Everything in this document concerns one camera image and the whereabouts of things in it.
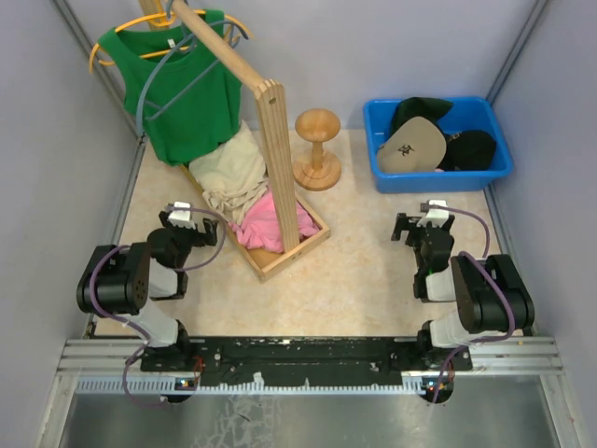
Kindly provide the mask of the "beige baseball cap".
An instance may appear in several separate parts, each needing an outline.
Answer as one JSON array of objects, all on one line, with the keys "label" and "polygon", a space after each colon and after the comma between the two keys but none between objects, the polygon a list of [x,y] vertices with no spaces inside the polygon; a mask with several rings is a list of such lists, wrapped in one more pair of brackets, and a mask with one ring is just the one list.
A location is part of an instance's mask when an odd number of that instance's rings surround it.
[{"label": "beige baseball cap", "polygon": [[408,120],[380,147],[376,160],[387,174],[435,172],[446,153],[446,138],[430,121]]}]

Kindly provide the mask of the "black baseball cap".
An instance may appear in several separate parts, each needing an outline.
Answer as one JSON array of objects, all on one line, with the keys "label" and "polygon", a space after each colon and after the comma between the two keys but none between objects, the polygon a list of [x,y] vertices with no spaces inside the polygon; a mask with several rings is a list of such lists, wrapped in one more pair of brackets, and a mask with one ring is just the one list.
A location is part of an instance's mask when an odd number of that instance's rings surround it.
[{"label": "black baseball cap", "polygon": [[446,153],[437,167],[445,172],[487,171],[497,143],[484,131],[463,131],[446,137]]}]

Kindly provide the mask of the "wooden hat stand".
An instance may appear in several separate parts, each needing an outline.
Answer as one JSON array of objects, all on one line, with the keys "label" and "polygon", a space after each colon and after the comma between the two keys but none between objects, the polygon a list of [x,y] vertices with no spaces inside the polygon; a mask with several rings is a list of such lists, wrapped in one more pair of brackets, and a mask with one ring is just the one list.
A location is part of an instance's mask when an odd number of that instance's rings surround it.
[{"label": "wooden hat stand", "polygon": [[296,182],[306,190],[323,191],[334,187],[341,176],[341,163],[332,152],[324,150],[324,143],[340,132],[340,119],[331,110],[312,108],[301,113],[295,121],[295,131],[312,144],[308,161],[293,162]]}]

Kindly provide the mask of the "dark green baseball cap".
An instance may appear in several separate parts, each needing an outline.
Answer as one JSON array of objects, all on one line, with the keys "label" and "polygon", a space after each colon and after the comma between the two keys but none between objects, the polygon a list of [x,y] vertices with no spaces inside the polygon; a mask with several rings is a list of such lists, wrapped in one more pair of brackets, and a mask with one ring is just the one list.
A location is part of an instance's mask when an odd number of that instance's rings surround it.
[{"label": "dark green baseball cap", "polygon": [[440,129],[438,122],[453,108],[453,102],[429,97],[410,97],[397,104],[391,119],[390,134],[394,134],[408,120],[421,117]]}]

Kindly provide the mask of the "wooden clothes rack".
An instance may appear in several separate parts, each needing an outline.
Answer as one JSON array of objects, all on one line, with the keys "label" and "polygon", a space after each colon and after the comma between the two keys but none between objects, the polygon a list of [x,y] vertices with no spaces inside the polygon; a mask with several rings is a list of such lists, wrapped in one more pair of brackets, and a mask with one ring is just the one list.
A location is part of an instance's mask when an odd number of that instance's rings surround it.
[{"label": "wooden clothes rack", "polygon": [[[262,248],[249,250],[238,242],[233,230],[228,230],[228,235],[246,258],[259,281],[266,282],[311,252],[330,236],[330,228],[295,189],[287,127],[285,88],[280,82],[260,75],[185,2],[174,1],[166,9],[173,11],[190,32],[254,95],[263,155],[270,179],[284,252],[272,253]],[[314,236],[300,238],[298,205],[304,208],[318,227],[318,232]]]}]

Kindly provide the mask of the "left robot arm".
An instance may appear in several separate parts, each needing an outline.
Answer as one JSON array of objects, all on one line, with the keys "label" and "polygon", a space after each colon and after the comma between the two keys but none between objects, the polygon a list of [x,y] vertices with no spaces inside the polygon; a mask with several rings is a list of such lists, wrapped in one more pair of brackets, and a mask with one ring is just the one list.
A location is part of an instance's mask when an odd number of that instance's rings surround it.
[{"label": "left robot arm", "polygon": [[132,359],[141,359],[146,371],[181,371],[196,354],[184,325],[157,305],[184,299],[188,273],[215,258],[187,267],[194,248],[223,246],[225,235],[218,229],[225,220],[206,210],[200,228],[193,218],[196,211],[188,204],[171,204],[159,213],[161,227],[143,242],[97,246],[76,287],[80,311],[119,322],[140,336],[140,353]]}]

